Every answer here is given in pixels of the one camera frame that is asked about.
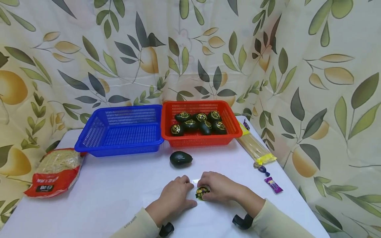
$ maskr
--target white table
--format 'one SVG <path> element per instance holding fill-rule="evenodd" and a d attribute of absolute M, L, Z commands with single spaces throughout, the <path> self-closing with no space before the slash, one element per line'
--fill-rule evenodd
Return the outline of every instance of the white table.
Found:
<path fill-rule="evenodd" d="M 237 117 L 243 122 L 245 117 Z M 251 133 L 259 138 L 250 125 Z M 74 147 L 81 130 L 65 134 L 59 148 Z M 87 155 L 80 177 L 71 191 L 55 198 L 23 198 L 0 231 L 4 238 L 107 238 L 125 225 L 143 206 L 156 199 L 161 189 L 177 176 L 199 179 L 204 171 L 216 171 L 268 198 L 280 210 L 317 238 L 329 235 L 277 162 L 266 165 L 283 192 L 275 194 L 253 168 L 253 159 L 233 140 L 227 146 L 187 148 L 188 168 L 176 169 L 169 161 L 175 149 L 164 142 L 157 153 L 96 158 Z M 189 197 L 195 199 L 195 189 Z M 246 212 L 236 203 L 224 206 L 198 201 L 198 206 L 171 221 L 171 238 L 251 237 L 232 223 Z"/>

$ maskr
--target left hand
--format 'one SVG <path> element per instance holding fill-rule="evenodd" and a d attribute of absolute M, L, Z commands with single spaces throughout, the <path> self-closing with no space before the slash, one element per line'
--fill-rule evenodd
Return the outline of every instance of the left hand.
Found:
<path fill-rule="evenodd" d="M 188 192 L 193 187 L 194 185 L 189 183 L 189 178 L 186 175 L 175 178 L 164 187 L 159 199 L 146 208 L 147 213 L 158 227 L 169 217 L 178 215 L 185 209 L 197 206 L 195 200 L 186 199 Z"/>

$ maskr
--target noodle package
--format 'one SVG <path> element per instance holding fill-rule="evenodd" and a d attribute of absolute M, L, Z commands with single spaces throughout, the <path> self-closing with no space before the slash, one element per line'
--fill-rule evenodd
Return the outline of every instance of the noodle package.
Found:
<path fill-rule="evenodd" d="M 50 198 L 67 191 L 77 181 L 82 162 L 81 154 L 73 148 L 50 151 L 35 171 L 25 195 Z"/>
<path fill-rule="evenodd" d="M 262 145 L 246 128 L 240 123 L 242 136 L 237 141 L 250 154 L 250 156 L 259 164 L 265 164 L 276 160 L 277 158 Z"/>

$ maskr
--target dark green avocado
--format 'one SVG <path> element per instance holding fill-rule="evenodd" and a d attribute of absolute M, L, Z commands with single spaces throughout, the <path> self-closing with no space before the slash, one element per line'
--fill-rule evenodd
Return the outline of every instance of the dark green avocado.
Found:
<path fill-rule="evenodd" d="M 196 113 L 194 114 L 193 116 L 193 120 L 197 121 L 197 122 L 201 122 L 201 121 L 206 121 L 207 120 L 207 115 L 205 113 Z"/>
<path fill-rule="evenodd" d="M 194 132 L 197 130 L 198 125 L 197 122 L 193 119 L 187 120 L 186 122 L 182 123 L 182 127 L 187 132 Z"/>
<path fill-rule="evenodd" d="M 208 114 L 208 120 L 210 122 L 222 121 L 222 118 L 218 111 L 212 111 Z"/>
<path fill-rule="evenodd" d="M 176 114 L 176 115 L 174 116 L 174 118 L 175 118 L 176 121 L 178 121 L 178 122 L 185 122 L 185 121 L 191 119 L 192 116 L 191 116 L 189 113 L 187 113 L 187 112 L 182 112 L 182 113 Z"/>
<path fill-rule="evenodd" d="M 192 162 L 193 158 L 190 154 L 187 154 L 182 151 L 176 151 L 171 154 L 169 157 L 171 164 L 173 166 L 181 166 L 181 165 L 186 165 Z"/>
<path fill-rule="evenodd" d="M 202 135 L 209 136 L 212 134 L 212 125 L 208 121 L 202 121 L 199 124 L 199 130 Z"/>
<path fill-rule="evenodd" d="M 183 136 L 184 135 L 184 127 L 179 124 L 175 124 L 171 126 L 171 134 L 173 136 Z"/>
<path fill-rule="evenodd" d="M 219 134 L 219 135 L 226 135 L 227 134 L 225 125 L 220 121 L 214 122 L 212 124 L 212 130 L 214 133 Z"/>

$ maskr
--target floral curtain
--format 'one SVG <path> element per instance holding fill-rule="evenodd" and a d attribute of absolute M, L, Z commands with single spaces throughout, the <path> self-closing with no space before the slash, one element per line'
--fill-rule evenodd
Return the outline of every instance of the floral curtain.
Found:
<path fill-rule="evenodd" d="M 332 237 L 381 237 L 380 7 L 0 0 L 0 227 L 46 151 L 97 108 L 224 100 Z"/>

